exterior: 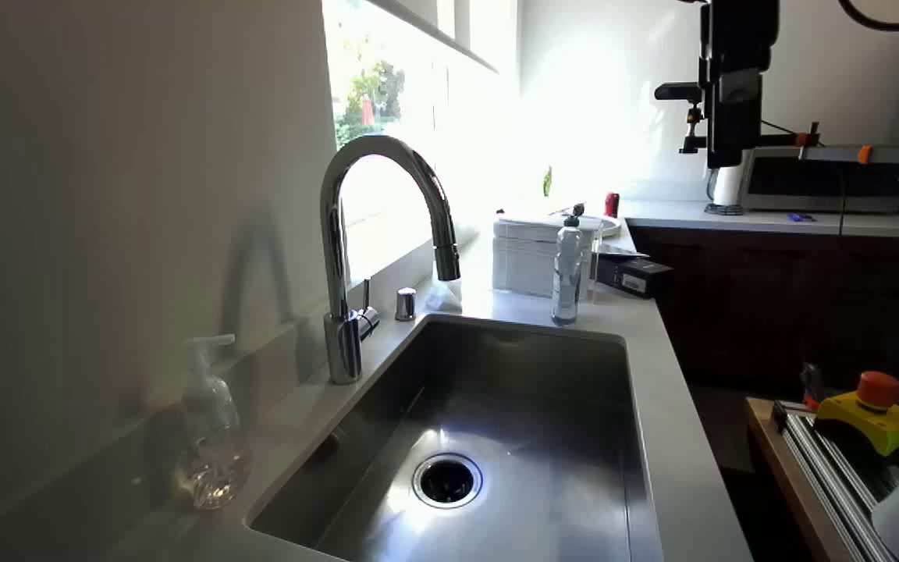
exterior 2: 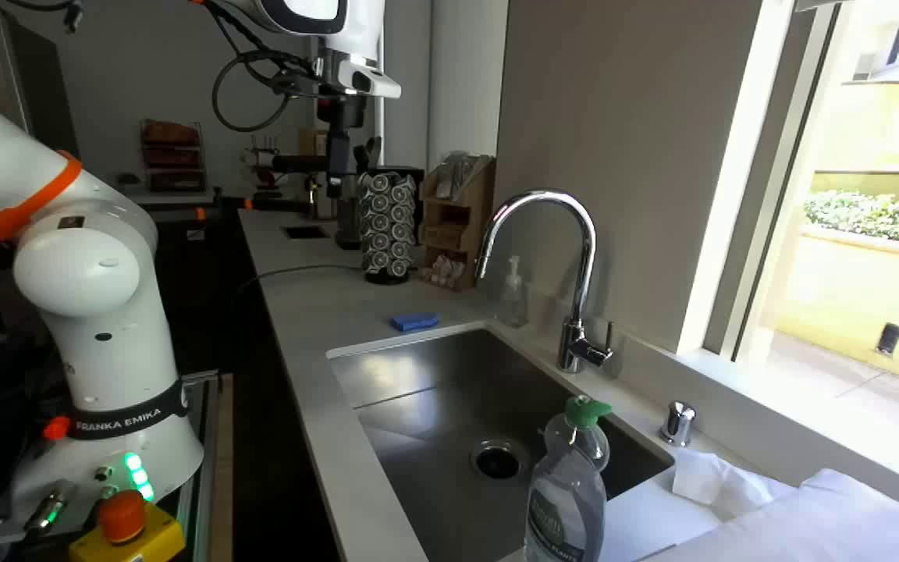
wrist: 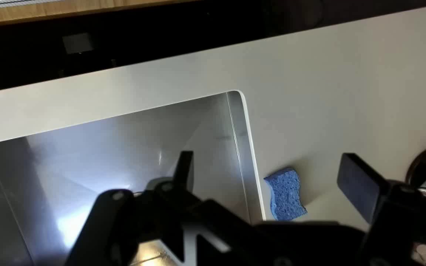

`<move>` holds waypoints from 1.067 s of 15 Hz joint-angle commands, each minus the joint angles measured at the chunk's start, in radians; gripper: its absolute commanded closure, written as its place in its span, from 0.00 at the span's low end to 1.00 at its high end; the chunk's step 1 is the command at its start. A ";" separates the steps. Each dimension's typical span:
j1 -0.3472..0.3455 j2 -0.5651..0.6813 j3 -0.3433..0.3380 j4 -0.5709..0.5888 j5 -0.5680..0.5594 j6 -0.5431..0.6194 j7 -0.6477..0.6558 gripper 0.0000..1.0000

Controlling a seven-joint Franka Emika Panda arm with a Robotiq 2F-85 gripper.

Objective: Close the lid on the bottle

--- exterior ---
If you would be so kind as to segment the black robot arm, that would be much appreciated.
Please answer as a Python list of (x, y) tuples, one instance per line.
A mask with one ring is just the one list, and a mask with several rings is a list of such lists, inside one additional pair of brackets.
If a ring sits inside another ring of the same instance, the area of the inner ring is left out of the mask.
[(815, 146), (818, 128), (766, 134), (762, 73), (781, 34), (781, 0), (686, 0), (698, 5), (698, 78), (666, 81), (660, 101), (686, 102), (684, 154), (709, 168), (738, 165), (753, 146)]

